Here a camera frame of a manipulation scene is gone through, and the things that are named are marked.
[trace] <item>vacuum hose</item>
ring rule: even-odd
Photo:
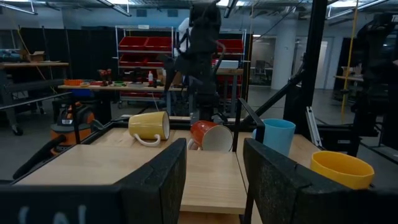
[[[34,166],[40,162],[50,159],[53,155],[51,149],[58,146],[61,142],[67,140],[67,137],[60,135],[55,139],[49,141],[45,144],[38,152],[36,152],[24,165],[22,165],[12,176],[12,178],[18,179],[28,173]]]

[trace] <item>blue cup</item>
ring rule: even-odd
[[[262,122],[266,125],[262,143],[282,155],[288,156],[296,125],[283,119],[264,119]],[[252,134],[254,139],[256,138],[256,131],[255,129]]]

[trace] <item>yellow pole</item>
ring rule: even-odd
[[[349,43],[348,62],[347,62],[345,80],[344,80],[344,90],[347,90],[349,68],[351,67],[351,53],[353,51],[353,42],[354,42],[355,29],[356,29],[356,20],[358,18],[358,2],[359,2],[359,0],[356,0],[355,13],[354,13],[354,22],[353,22],[353,30],[352,30],[352,33],[351,33],[351,42]],[[341,104],[341,123],[344,123],[344,108],[345,108],[346,101],[347,101],[347,94],[344,94],[343,95],[343,102]]]

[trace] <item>ceiling light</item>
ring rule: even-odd
[[[229,0],[221,0],[217,3],[217,6],[227,6],[229,3]],[[238,1],[236,3],[236,6],[244,6],[245,2],[243,1]]]
[[[356,0],[340,0],[333,4],[330,4],[331,7],[355,7]]]
[[[367,3],[367,4],[363,4],[363,5],[358,7],[358,10],[363,10],[363,9],[369,8],[371,6],[375,6],[377,4],[380,4],[380,3],[383,3],[383,2],[386,2],[386,1],[388,1],[388,0],[377,0],[377,1],[373,1],[373,2]],[[343,11],[341,13],[337,13],[337,14],[335,14],[333,16],[327,17],[326,20],[335,19],[337,17],[350,14],[350,13],[354,12],[354,10],[355,10],[355,8],[354,9],[345,10],[345,11]]]
[[[134,5],[136,3],[134,2],[130,2],[130,0],[108,0],[110,3],[112,4],[127,4],[127,2],[129,3],[129,5]]]
[[[229,3],[229,0],[221,0],[217,3],[217,6],[227,6]]]
[[[8,4],[1,3],[1,2],[0,2],[0,6],[6,7],[6,8],[8,8],[8,9],[15,10],[15,11],[28,13],[28,14],[30,14],[30,15],[37,15],[36,12],[30,12],[30,11],[27,11],[27,10],[25,10],[25,9],[21,9],[21,8],[19,8],[19,7],[11,6],[11,5],[8,5]]]
[[[111,2],[109,2],[107,0],[97,0],[97,1],[99,1],[100,3],[103,3],[103,4],[113,8],[115,11],[118,11],[118,12],[120,12],[121,14],[123,14],[125,16],[131,17],[131,15],[128,12],[126,12],[124,9],[120,8],[117,5],[114,5],[113,3],[111,3]]]
[[[367,4],[363,4],[361,6],[358,6],[358,10],[366,9],[368,7],[375,6],[377,4],[380,4],[380,3],[383,3],[386,1],[388,1],[388,0],[378,0],[378,1],[373,1],[373,2],[367,3]]]

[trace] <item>black foam padding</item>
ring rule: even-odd
[[[186,144],[176,140],[113,185],[0,186],[0,223],[177,223]]]
[[[254,139],[244,140],[243,157],[248,198],[254,198],[263,223],[388,223],[382,220],[395,219],[391,205],[398,199],[397,190],[351,190]]]
[[[151,161],[116,183],[140,188],[139,194],[123,191],[124,208],[129,211],[126,212],[128,220],[134,220],[134,223],[146,220],[150,220],[149,223],[178,222],[186,177],[186,144],[184,138],[176,140]]]

